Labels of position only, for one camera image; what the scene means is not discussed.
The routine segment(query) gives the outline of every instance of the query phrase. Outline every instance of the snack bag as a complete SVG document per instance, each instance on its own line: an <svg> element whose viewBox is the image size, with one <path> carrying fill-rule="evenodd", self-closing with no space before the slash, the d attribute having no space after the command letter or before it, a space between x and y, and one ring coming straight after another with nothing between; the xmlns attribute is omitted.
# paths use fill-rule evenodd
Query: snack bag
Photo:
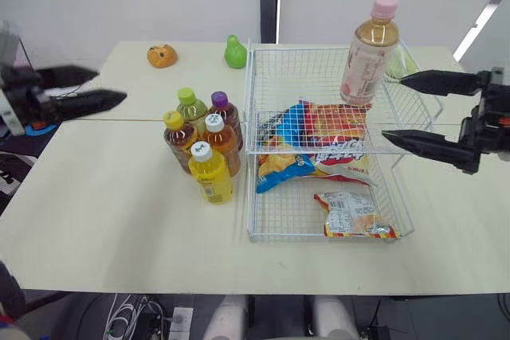
<svg viewBox="0 0 510 340"><path fill-rule="evenodd" d="M370 156L364 153L319 153L311 154L314 171L310 177L328 178L342 182L358 182L377 186L369 174Z"/></svg>
<svg viewBox="0 0 510 340"><path fill-rule="evenodd" d="M289 151L292 151L292 147L299 147L302 139L305 108L304 104L299 103L262 124L257 134L261 139L261 144L271 147L287 147ZM306 154L260 155L256 191L264 193L290 178L310 174L314 169Z"/></svg>
<svg viewBox="0 0 510 340"><path fill-rule="evenodd" d="M392 226L384 222L370 194L340 191L315 194L313 197L327 214L325 236L400 237Z"/></svg>
<svg viewBox="0 0 510 340"><path fill-rule="evenodd" d="M365 136L367 111L371 105L319 105L305 103L304 133L308 147L349 147L352 139Z"/></svg>
<svg viewBox="0 0 510 340"><path fill-rule="evenodd" d="M306 103L304 134L307 145L330 148L324 153L311 154L310 160L315 167L311 176L375 186L369 175L370 159L363 150L365 122L370 108L370 104L355 107ZM346 149L352 149L352 152L346 153Z"/></svg>
<svg viewBox="0 0 510 340"><path fill-rule="evenodd" d="M310 174L314 170L305 154L263 154L258 158L257 193L264 193L290 178Z"/></svg>

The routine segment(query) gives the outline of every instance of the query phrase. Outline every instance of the orange toy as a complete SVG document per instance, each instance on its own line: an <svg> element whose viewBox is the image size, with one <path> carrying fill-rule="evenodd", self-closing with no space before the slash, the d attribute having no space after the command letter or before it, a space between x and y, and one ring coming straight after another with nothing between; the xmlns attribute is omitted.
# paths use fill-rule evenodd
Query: orange toy
<svg viewBox="0 0 510 340"><path fill-rule="evenodd" d="M149 48L147 59L153 67L165 68L177 61L177 53L168 44L161 44Z"/></svg>

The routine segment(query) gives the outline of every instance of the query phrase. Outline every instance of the white bottle cap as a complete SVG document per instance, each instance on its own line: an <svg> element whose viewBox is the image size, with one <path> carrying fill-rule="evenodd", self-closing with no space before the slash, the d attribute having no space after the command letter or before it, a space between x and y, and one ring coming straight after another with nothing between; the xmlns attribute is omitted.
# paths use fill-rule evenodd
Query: white bottle cap
<svg viewBox="0 0 510 340"><path fill-rule="evenodd" d="M209 161L213 157L213 150L210 148L210 144L205 141L194 143L190 152L198 162Z"/></svg>
<svg viewBox="0 0 510 340"><path fill-rule="evenodd" d="M225 124L223 123L223 118L220 115L213 114L206 117L206 128L208 131L216 133L217 131L222 131L224 127Z"/></svg>

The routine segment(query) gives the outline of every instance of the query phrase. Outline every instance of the wire basket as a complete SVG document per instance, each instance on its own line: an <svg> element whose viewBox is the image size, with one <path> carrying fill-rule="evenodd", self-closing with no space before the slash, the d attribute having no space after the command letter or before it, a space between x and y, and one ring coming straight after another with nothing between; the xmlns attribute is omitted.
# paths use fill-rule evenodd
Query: wire basket
<svg viewBox="0 0 510 340"><path fill-rule="evenodd" d="M416 91L401 85L400 76L416 72L419 67L406 47L400 45L384 79L372 101L370 110L348 107L349 118L366 120L364 136L356 147L321 147L307 141L292 146L274 146L268 127L293 105L299 102L315 104L343 104L340 82L348 49L309 48L282 49L264 46L249 50L246 73L245 124L248 154L246 182L247 229L251 240L317 240L324 239L326 213L314 199L316 193L340 190L368 193L382 219L391 225L398 238L414 231L406 196L396 171L406 152L395 147L381 135L382 130L420 129L431 131L433 121L441 113L437 98L437 112L430 113ZM328 127L329 120L321 121ZM257 194L257 158L259 154L368 154L369 173L373 186L328 179L295 178L275 188ZM335 237L329 240L379 240L366 236Z"/></svg>
<svg viewBox="0 0 510 340"><path fill-rule="evenodd" d="M246 183L247 229L252 241L266 240L373 240L391 242L414 231L407 202L402 194L399 179L394 174L398 154L372 154L370 174L376 186L354 182L337 182L310 177L283 182L265 193L255 193L257 156L248 156L248 181ZM314 199L316 193L338 191L370 194L377 213L395 230L397 238L381 239L367 236L326 237L326 213Z"/></svg>
<svg viewBox="0 0 510 340"><path fill-rule="evenodd" d="M404 45L399 49L407 55ZM356 147L319 146L316 141L300 140L289 146L275 146L270 137L276 132L268 129L293 105L299 102L314 104L345 104L340 97L340 83L349 49L267 49L249 52L246 93L246 151L248 154L305 153L406 153L382 135L383 130L420 129L430 131L435 116L431 115L420 94L401 85L398 79L385 75L370 110L349 106L342 113L349 119L361 121L364 136ZM395 61L403 66L405 62ZM396 72L406 74L406 68ZM331 116L319 123L325 131L334 131Z"/></svg>

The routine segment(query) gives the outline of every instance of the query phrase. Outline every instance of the bottle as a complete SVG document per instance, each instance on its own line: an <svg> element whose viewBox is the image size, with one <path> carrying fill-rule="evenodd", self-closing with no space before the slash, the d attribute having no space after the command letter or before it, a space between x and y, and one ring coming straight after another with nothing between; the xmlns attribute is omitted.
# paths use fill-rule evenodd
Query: bottle
<svg viewBox="0 0 510 340"><path fill-rule="evenodd" d="M216 113L223 118L223 122L230 125L236 133L237 149L242 148L242 131L241 123L239 122L239 111L232 104L229 103L229 98L224 92L215 92L210 97L213 106L210 107L209 113Z"/></svg>
<svg viewBox="0 0 510 340"><path fill-rule="evenodd" d="M206 131L204 119L207 114L207 106L194 95L194 92L189 88L181 88L178 93L178 100L180 101L177 106L177 111L182 115L184 121L192 123L201 137Z"/></svg>
<svg viewBox="0 0 510 340"><path fill-rule="evenodd" d="M225 157L203 141L191 147L191 154L191 174L202 187L203 197L214 204L227 202L232 197L233 187Z"/></svg>
<svg viewBox="0 0 510 340"><path fill-rule="evenodd" d="M398 27L391 21L397 6L398 0L375 0L372 19L356 29L340 85L346 103L366 105L374 98L398 44Z"/></svg>
<svg viewBox="0 0 510 340"><path fill-rule="evenodd" d="M185 123L184 118L178 111L165 113L163 122L167 126L163 133L165 141L174 152L184 171L191 174L188 161L191 158L190 148L198 140L197 128L190 123Z"/></svg>
<svg viewBox="0 0 510 340"><path fill-rule="evenodd" d="M225 156L230 175L233 177L241 168L241 159L237 149L236 134L230 125L225 125L220 115L206 117L206 133L204 141L210 143L213 149Z"/></svg>
<svg viewBox="0 0 510 340"><path fill-rule="evenodd" d="M226 48L223 56L229 67L240 69L246 66L248 52L245 46L239 42L236 35L229 35L226 38Z"/></svg>

